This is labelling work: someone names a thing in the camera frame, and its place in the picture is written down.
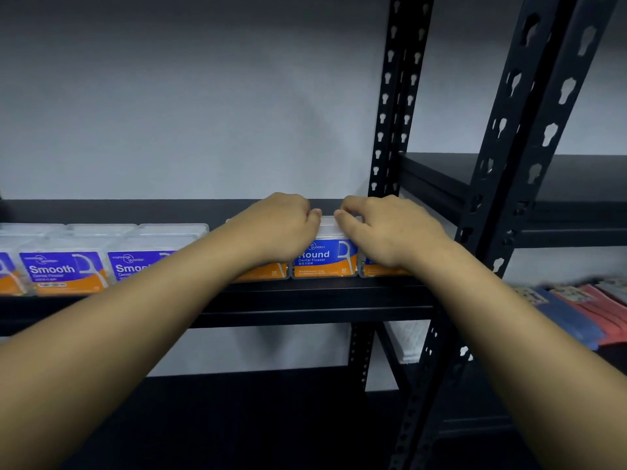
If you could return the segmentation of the black perforated rack post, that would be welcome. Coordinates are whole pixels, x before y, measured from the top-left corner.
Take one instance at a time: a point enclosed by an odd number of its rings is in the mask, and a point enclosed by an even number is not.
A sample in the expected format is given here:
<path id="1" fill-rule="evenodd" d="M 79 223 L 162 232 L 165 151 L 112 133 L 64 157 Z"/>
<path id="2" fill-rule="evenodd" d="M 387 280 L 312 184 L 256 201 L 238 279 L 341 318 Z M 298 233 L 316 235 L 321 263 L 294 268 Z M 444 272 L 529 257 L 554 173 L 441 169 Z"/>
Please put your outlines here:
<path id="1" fill-rule="evenodd" d="M 399 195 L 400 155 L 408 148 L 434 0 L 390 0 L 367 197 Z M 351 323 L 349 372 L 365 390 L 377 324 Z"/>
<path id="2" fill-rule="evenodd" d="M 619 0 L 523 0 L 455 240 L 503 277 Z"/>

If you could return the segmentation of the person's left hand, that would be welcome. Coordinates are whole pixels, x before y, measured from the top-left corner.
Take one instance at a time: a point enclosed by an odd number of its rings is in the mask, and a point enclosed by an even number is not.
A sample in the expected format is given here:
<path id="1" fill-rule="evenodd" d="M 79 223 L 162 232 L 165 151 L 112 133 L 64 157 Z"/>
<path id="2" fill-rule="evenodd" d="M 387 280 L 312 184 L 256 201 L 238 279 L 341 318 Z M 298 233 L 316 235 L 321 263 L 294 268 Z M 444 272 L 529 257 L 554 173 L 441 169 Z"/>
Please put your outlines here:
<path id="1" fill-rule="evenodd" d="M 306 250 L 303 226 L 311 208 L 298 194 L 275 192 L 224 224 L 234 276 L 272 262 L 287 263 Z"/>

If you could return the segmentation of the pink flat packet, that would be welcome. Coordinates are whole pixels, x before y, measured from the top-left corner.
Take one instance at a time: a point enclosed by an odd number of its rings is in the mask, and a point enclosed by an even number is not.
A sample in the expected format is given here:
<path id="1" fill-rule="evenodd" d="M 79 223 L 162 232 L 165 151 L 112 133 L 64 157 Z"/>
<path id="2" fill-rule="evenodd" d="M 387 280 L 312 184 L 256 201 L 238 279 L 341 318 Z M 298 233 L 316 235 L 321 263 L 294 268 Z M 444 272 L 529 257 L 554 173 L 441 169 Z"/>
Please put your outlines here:
<path id="1" fill-rule="evenodd" d="M 589 318 L 603 332 L 599 347 L 627 343 L 627 306 L 608 297 L 592 284 L 562 286 L 550 290 Z"/>

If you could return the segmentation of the grey flat packet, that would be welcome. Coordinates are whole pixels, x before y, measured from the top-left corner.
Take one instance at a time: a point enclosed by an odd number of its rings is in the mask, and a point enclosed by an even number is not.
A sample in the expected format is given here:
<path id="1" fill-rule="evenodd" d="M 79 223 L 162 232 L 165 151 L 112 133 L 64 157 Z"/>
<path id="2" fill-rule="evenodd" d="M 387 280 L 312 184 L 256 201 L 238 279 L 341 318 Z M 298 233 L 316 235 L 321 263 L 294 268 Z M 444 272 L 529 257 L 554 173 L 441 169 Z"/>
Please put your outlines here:
<path id="1" fill-rule="evenodd" d="M 606 278 L 594 284 L 594 286 L 608 297 L 627 307 L 627 279 L 619 277 Z"/>

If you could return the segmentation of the person's right hand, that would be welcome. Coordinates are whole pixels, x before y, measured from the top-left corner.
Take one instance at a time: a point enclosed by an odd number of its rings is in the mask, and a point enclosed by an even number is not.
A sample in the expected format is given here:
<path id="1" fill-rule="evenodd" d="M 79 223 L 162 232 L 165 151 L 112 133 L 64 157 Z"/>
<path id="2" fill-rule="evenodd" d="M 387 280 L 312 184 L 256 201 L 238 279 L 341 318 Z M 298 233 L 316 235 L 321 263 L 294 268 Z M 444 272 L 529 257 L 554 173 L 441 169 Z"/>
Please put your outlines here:
<path id="1" fill-rule="evenodd" d="M 453 243 L 441 223 L 409 199 L 348 196 L 337 211 L 369 213 L 368 258 L 388 268 L 420 275 Z"/>

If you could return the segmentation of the row of flosser packs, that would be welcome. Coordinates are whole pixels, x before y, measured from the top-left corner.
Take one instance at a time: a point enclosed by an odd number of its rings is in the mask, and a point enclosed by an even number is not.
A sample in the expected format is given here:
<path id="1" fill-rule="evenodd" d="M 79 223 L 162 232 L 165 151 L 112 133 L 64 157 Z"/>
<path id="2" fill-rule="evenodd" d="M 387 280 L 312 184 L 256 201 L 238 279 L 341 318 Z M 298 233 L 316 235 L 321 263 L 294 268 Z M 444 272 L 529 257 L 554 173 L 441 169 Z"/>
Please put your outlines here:
<path id="1" fill-rule="evenodd" d="M 0 223 L 0 296 L 100 292 L 169 257 L 209 232 L 204 223 Z M 272 262 L 234 283 L 293 279 L 293 261 Z M 360 277 L 405 276 L 359 251 Z"/>

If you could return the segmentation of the person's right forearm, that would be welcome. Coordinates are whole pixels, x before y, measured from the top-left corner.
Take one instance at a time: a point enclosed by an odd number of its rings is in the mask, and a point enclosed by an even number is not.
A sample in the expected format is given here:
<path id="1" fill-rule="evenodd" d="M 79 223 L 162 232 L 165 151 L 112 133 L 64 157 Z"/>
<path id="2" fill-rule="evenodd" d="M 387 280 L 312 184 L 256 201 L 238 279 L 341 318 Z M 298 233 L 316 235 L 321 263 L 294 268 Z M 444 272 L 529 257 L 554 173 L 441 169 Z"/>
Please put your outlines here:
<path id="1" fill-rule="evenodd" d="M 443 305 L 545 470 L 627 470 L 627 376 L 457 243 L 405 265 Z"/>

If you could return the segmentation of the blue orange flosser box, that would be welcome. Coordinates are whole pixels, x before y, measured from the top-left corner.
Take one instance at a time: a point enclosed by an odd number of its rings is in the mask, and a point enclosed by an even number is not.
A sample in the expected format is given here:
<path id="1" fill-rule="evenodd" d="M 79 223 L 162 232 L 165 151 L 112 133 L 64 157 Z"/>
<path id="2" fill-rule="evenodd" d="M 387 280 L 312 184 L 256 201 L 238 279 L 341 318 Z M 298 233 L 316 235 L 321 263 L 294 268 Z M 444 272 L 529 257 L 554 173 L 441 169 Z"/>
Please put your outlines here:
<path id="1" fill-rule="evenodd" d="M 294 259 L 291 277 L 354 277 L 358 275 L 358 256 L 358 247 L 342 231 L 334 216 L 322 216 L 314 241 Z"/>

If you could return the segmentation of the person's left forearm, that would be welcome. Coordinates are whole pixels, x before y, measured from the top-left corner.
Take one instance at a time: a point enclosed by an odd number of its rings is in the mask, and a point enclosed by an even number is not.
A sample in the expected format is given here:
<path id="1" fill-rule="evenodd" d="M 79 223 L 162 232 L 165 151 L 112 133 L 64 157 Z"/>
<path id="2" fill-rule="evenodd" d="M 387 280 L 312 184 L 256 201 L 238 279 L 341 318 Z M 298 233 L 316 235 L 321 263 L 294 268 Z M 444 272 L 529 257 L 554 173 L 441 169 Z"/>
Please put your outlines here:
<path id="1" fill-rule="evenodd" d="M 50 470 L 103 424 L 249 258 L 234 219 L 0 343 L 0 470 Z"/>

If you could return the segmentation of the blue flat packet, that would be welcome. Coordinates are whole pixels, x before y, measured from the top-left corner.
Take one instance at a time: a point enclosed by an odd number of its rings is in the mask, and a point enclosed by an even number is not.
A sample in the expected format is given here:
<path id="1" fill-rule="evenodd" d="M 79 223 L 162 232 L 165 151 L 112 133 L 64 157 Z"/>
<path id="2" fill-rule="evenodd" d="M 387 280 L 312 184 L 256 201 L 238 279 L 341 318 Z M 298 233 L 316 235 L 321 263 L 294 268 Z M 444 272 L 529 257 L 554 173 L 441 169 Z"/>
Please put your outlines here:
<path id="1" fill-rule="evenodd" d="M 592 351 L 598 350 L 600 341 L 606 335 L 597 324 L 572 305 L 542 288 L 514 287 L 513 290 L 575 340 Z"/>

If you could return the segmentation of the black metal shelf board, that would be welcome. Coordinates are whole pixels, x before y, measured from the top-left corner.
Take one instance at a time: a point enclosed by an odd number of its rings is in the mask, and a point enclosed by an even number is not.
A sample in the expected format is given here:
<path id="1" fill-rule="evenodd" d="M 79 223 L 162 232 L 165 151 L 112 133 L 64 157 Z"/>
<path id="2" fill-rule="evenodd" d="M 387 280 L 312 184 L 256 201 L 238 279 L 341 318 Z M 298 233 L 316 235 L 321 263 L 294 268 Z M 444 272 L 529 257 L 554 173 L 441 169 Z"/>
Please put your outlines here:
<path id="1" fill-rule="evenodd" d="M 254 199 L 8 200 L 0 222 L 204 222 L 211 229 L 245 210 Z M 184 252 L 166 271 L 184 265 L 200 272 L 183 291 L 166 291 L 165 272 L 140 276 L 138 284 L 111 288 L 91 298 L 0 298 L 0 337 L 35 324 L 74 334 L 102 325 L 107 331 L 177 338 L 188 328 L 359 323 L 430 318 L 435 299 L 412 277 L 287 279 L 223 287 L 208 268 Z"/>
<path id="2" fill-rule="evenodd" d="M 461 226 L 489 204 L 472 193 L 478 154 L 409 153 L 399 161 L 407 192 Z M 515 249 L 627 246 L 627 156 L 555 155 Z"/>
<path id="3" fill-rule="evenodd" d="M 403 407 L 345 367 L 149 377 L 61 470 L 381 470 Z"/>

